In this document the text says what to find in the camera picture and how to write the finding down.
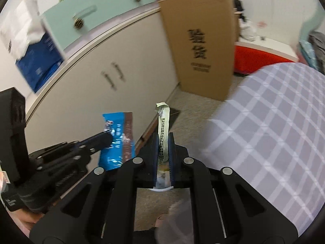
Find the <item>person's left hand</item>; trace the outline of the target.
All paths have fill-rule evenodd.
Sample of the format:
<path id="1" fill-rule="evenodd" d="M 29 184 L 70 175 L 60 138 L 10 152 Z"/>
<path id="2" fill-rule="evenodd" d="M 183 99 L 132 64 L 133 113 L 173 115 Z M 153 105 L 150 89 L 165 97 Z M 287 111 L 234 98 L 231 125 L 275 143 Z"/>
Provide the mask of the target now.
<path id="1" fill-rule="evenodd" d="M 4 200 L 1 197 L 1 202 L 4 205 L 5 210 L 15 222 L 18 228 L 27 236 L 30 235 L 30 230 L 35 224 L 44 216 L 43 213 L 33 213 L 29 209 L 19 209 L 16 211 L 9 211 L 5 206 Z"/>

